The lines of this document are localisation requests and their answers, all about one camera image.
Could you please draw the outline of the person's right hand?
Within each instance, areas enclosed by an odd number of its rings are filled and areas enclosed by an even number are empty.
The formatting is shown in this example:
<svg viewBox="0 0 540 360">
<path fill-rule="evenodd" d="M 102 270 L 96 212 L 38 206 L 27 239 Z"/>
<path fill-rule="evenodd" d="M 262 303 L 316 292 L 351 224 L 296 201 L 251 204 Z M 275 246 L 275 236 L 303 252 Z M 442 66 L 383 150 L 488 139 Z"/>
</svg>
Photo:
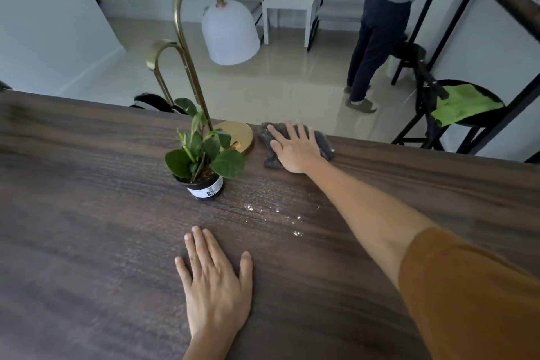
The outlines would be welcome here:
<svg viewBox="0 0 540 360">
<path fill-rule="evenodd" d="M 320 150 L 317 145 L 311 145 L 309 141 L 309 129 L 306 130 L 302 122 L 298 122 L 298 132 L 300 135 L 299 141 L 289 140 L 289 164 L 282 164 L 283 167 L 294 174 L 309 174 L 314 166 L 326 161 L 320 155 Z M 275 140 L 287 140 L 273 125 L 268 126 L 268 131 L 271 132 Z"/>
</svg>

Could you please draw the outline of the person's left hand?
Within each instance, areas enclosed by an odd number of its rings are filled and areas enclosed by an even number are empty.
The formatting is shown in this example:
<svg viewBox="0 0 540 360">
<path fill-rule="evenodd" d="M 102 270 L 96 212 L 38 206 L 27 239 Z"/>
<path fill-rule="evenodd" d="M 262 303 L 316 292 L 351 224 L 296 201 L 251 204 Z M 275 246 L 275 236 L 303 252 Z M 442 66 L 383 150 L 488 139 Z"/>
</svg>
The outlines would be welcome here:
<svg viewBox="0 0 540 360">
<path fill-rule="evenodd" d="M 192 230 L 184 237 L 192 274 Z M 253 288 L 241 288 L 239 275 L 215 239 L 215 276 L 194 276 L 191 292 L 185 292 L 191 337 L 208 324 L 231 324 L 239 330 L 248 320 Z"/>
</svg>

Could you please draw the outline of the grey cleaning cloth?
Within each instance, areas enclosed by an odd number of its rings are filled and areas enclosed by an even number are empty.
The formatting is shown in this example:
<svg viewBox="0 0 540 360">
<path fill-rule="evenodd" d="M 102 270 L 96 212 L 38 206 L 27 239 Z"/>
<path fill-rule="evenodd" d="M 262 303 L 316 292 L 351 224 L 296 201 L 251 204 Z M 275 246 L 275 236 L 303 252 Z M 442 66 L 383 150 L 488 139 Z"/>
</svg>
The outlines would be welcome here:
<svg viewBox="0 0 540 360">
<path fill-rule="evenodd" d="M 264 165 L 267 168 L 284 169 L 277 154 L 271 147 L 271 141 L 275 138 L 273 137 L 271 132 L 268 131 L 269 125 L 273 125 L 275 130 L 278 131 L 284 138 L 288 140 L 290 139 L 285 123 L 263 122 L 260 125 L 259 138 L 267 149 L 267 157 L 264 161 Z M 328 141 L 326 135 L 318 130 L 315 130 L 313 136 L 315 138 L 317 146 L 319 147 L 321 157 L 323 157 L 327 161 L 331 161 L 332 159 L 334 159 L 335 149 L 334 146 L 332 146 L 332 144 Z"/>
</svg>

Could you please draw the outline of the person's left forearm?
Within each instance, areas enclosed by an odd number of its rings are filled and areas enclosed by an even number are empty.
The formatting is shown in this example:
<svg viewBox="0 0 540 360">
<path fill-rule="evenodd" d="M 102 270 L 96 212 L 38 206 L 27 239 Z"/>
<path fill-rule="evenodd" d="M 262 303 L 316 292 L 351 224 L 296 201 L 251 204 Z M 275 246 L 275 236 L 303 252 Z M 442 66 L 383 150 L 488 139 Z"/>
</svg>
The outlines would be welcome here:
<svg viewBox="0 0 540 360">
<path fill-rule="evenodd" d="M 182 360 L 225 360 L 239 332 L 234 325 L 204 325 L 192 338 Z"/>
</svg>

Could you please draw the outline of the person's right forearm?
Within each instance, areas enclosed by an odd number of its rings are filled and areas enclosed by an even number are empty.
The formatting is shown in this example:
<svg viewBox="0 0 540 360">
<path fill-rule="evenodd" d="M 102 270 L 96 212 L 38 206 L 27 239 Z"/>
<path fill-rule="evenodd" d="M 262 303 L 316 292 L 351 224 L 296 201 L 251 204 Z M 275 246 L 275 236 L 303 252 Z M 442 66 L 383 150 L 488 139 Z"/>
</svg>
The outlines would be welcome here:
<svg viewBox="0 0 540 360">
<path fill-rule="evenodd" d="M 356 179 L 325 159 L 309 156 L 302 171 L 323 191 L 346 221 L 357 241 L 392 282 L 412 241 L 438 225 L 401 200 Z"/>
</svg>

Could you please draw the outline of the small green potted plant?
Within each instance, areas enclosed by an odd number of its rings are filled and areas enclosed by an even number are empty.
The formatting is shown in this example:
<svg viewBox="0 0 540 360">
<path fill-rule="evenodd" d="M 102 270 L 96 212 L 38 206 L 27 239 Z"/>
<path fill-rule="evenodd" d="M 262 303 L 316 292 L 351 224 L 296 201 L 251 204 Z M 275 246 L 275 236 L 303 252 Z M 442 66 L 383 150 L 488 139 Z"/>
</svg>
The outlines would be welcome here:
<svg viewBox="0 0 540 360">
<path fill-rule="evenodd" d="M 210 126 L 203 110 L 187 98 L 174 101 L 174 110 L 192 118 L 187 131 L 177 131 L 180 148 L 165 154 L 172 176 L 197 199 L 211 199 L 220 193 L 226 179 L 238 178 L 245 169 L 245 158 L 233 147 L 228 132 Z"/>
</svg>

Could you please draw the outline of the brass table lamp white shade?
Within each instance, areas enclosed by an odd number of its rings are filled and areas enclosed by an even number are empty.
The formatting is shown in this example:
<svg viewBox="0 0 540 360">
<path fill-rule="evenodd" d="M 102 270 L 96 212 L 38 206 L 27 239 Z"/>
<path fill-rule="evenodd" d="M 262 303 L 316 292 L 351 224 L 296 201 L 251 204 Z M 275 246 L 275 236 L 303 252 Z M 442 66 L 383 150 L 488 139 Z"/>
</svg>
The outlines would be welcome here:
<svg viewBox="0 0 540 360">
<path fill-rule="evenodd" d="M 177 40 L 162 39 L 154 42 L 147 57 L 146 66 L 155 76 L 167 103 L 173 106 L 172 96 L 159 70 L 159 57 L 168 48 L 176 50 L 183 62 L 194 98 L 205 113 L 206 118 L 211 122 L 181 26 L 182 2 L 183 0 L 173 0 L 173 23 Z M 240 2 L 215 0 L 204 13 L 201 25 L 209 56 L 216 64 L 222 66 L 240 64 L 251 59 L 260 50 L 261 43 L 252 15 Z"/>
</svg>

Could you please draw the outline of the black bar stool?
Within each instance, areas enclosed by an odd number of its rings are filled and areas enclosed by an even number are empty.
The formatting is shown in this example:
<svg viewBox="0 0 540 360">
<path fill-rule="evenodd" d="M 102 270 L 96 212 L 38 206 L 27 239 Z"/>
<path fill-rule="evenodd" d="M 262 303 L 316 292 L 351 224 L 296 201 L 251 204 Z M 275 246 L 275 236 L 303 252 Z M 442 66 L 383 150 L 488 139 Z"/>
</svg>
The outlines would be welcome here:
<svg viewBox="0 0 540 360">
<path fill-rule="evenodd" d="M 392 141 L 394 145 L 420 144 L 422 149 L 443 151 L 441 138 L 452 125 L 469 129 L 457 152 L 466 154 L 478 133 L 493 127 L 507 112 L 491 91 L 461 80 L 433 77 L 425 60 L 414 66 L 415 115 Z"/>
<path fill-rule="evenodd" d="M 425 61 L 427 51 L 424 47 L 417 43 L 409 41 L 408 35 L 405 34 L 401 37 L 399 42 L 395 45 L 390 55 L 399 60 L 398 69 L 395 71 L 391 84 L 395 85 L 401 74 L 401 71 L 410 68 L 413 70 L 415 76 L 419 71 L 420 61 Z"/>
</svg>

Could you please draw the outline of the small white side table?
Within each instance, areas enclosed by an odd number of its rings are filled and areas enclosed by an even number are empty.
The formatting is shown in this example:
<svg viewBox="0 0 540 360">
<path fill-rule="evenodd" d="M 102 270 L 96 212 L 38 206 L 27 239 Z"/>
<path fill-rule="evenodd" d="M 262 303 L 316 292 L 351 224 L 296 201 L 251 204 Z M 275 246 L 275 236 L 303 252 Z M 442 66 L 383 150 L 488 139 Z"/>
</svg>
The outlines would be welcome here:
<svg viewBox="0 0 540 360">
<path fill-rule="evenodd" d="M 309 41 L 311 37 L 312 24 L 314 20 L 314 13 L 316 0 L 264 0 L 262 2 L 262 19 L 263 23 L 263 42 L 265 45 L 269 45 L 269 22 L 268 11 L 269 10 L 302 10 L 306 14 L 305 22 L 305 39 L 304 47 L 308 49 Z"/>
</svg>

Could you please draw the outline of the black round stool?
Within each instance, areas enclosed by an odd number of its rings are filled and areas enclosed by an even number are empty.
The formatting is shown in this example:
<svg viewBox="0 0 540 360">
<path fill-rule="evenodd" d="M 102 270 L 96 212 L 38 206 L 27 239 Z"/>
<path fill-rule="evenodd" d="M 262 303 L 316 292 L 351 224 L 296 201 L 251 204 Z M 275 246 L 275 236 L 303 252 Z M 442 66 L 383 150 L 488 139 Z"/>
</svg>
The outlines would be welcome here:
<svg viewBox="0 0 540 360">
<path fill-rule="evenodd" d="M 135 96 L 133 104 L 129 107 L 148 111 L 161 111 L 164 113 L 187 114 L 184 110 L 171 106 L 163 97 L 153 93 L 141 93 Z"/>
</svg>

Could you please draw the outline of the green cloth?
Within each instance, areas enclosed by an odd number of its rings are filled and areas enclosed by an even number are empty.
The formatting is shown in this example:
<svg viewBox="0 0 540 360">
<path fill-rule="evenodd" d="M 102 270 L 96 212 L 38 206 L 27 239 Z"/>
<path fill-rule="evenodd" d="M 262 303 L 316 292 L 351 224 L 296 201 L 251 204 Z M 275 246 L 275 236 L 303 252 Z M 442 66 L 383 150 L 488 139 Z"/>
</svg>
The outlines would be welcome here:
<svg viewBox="0 0 540 360">
<path fill-rule="evenodd" d="M 431 111 L 432 117 L 442 127 L 504 107 L 500 99 L 490 98 L 472 84 L 443 85 L 442 88 L 448 97 L 438 97 L 435 109 Z"/>
</svg>

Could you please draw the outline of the white cabinet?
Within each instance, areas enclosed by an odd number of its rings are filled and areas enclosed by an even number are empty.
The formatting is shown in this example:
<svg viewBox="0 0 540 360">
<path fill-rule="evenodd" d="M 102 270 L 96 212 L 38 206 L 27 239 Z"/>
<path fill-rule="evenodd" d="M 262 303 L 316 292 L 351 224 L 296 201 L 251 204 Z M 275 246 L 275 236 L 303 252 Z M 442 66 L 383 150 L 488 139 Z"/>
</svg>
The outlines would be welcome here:
<svg viewBox="0 0 540 360">
<path fill-rule="evenodd" d="M 95 0 L 0 0 L 0 82 L 16 91 L 79 91 L 125 55 Z"/>
</svg>

